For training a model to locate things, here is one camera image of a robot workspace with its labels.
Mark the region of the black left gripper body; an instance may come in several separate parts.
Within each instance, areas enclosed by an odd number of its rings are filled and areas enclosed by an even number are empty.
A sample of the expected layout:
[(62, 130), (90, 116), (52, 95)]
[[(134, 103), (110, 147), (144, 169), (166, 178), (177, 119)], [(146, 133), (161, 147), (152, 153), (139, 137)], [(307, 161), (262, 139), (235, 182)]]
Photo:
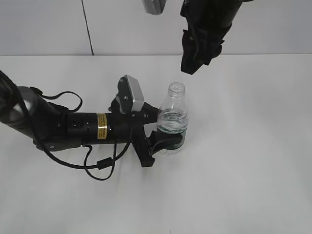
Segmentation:
[(125, 148), (116, 156), (116, 160), (120, 159), (129, 148), (133, 145), (136, 155), (139, 158), (142, 167), (151, 167), (155, 159), (148, 147), (146, 134), (144, 131), (143, 111), (122, 114), (119, 111), (119, 104), (114, 99), (109, 108), (111, 112), (108, 120), (110, 125), (110, 137), (118, 143), (125, 143)]

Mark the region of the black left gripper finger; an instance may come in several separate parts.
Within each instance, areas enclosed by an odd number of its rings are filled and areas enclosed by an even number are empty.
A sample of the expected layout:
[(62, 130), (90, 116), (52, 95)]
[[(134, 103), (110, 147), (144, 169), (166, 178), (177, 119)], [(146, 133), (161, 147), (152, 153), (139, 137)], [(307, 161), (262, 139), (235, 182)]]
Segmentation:
[(147, 142), (152, 155), (164, 149), (176, 150), (183, 144), (183, 133), (168, 134), (162, 131), (152, 131)]
[(143, 123), (150, 124), (150, 123), (157, 123), (158, 112), (159, 109), (144, 102), (143, 107)]

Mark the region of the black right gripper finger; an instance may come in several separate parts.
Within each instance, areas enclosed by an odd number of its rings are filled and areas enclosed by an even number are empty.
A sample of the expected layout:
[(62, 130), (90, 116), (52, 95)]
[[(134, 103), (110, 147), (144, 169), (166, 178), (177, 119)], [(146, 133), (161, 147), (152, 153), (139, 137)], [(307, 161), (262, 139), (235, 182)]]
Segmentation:
[(201, 63), (195, 61), (192, 56), (183, 55), (180, 70), (183, 73), (193, 75), (197, 72), (200, 67), (202, 66)]

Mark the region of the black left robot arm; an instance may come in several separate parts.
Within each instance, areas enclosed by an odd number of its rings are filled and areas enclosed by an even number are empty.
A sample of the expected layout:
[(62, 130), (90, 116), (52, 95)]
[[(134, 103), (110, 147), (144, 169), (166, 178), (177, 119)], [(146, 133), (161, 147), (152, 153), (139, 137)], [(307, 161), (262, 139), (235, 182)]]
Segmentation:
[(119, 79), (117, 89), (107, 113), (82, 113), (54, 104), (54, 97), (37, 88), (17, 86), (1, 73), (0, 120), (49, 157), (81, 146), (122, 143), (133, 145), (142, 167), (151, 167), (155, 153), (179, 144), (183, 136), (156, 131), (146, 136), (144, 126), (157, 121), (158, 109), (144, 101), (138, 80), (129, 75)]

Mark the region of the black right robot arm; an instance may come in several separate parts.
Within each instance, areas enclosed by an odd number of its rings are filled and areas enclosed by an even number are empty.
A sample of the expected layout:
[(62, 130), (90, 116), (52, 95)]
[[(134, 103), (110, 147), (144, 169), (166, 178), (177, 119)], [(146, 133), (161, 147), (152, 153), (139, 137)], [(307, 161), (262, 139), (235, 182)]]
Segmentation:
[(180, 69), (189, 75), (209, 65), (222, 51), (224, 37), (243, 0), (185, 0), (180, 15), (187, 21), (183, 31)]

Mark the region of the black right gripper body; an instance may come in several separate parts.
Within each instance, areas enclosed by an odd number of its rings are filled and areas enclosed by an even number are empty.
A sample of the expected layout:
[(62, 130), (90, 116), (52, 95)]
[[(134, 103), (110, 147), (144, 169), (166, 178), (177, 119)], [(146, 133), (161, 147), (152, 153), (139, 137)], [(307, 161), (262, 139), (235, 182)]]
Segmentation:
[(192, 56), (202, 65), (209, 65), (214, 58), (220, 55), (223, 38), (222, 30), (220, 32), (199, 28), (183, 30), (183, 55)]

